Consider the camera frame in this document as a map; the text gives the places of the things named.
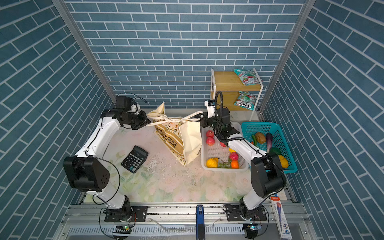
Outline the cream floral tote bag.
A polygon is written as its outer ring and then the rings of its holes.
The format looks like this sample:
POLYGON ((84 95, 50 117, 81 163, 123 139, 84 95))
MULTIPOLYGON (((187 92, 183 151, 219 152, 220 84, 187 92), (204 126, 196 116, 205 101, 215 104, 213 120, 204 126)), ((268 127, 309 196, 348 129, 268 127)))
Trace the cream floral tote bag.
POLYGON ((156 135, 184 167, 199 156, 203 143, 200 123, 202 114, 202 111, 197 111, 186 117, 168 117, 165 103, 147 114, 152 120, 148 126, 155 127, 156 135))

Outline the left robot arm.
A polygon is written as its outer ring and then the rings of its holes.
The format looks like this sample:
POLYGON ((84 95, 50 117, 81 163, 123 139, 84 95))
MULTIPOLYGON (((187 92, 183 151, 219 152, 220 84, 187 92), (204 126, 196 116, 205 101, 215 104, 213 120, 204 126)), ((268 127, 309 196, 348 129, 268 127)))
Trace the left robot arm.
POLYGON ((97 203, 106 206, 106 216, 115 222, 130 221, 134 212, 129 198, 110 183, 109 161, 102 157, 120 128, 129 125, 131 130, 138 130, 148 124, 150 120, 135 99, 117 96, 115 106, 102 112, 95 131, 85 145, 63 161, 70 186, 98 198, 97 203))

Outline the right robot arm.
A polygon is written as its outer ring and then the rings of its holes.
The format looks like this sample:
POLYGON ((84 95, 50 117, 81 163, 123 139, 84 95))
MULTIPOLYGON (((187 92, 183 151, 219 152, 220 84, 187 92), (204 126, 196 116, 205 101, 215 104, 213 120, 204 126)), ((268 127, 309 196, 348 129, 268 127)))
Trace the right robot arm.
POLYGON ((224 107, 223 93, 216 92, 211 114, 198 114, 203 128, 211 127, 219 142, 236 151, 251 166, 252 189, 240 200, 241 216, 248 220, 256 216, 262 203, 283 190, 287 184, 280 158, 252 145, 231 124, 230 111, 224 107))

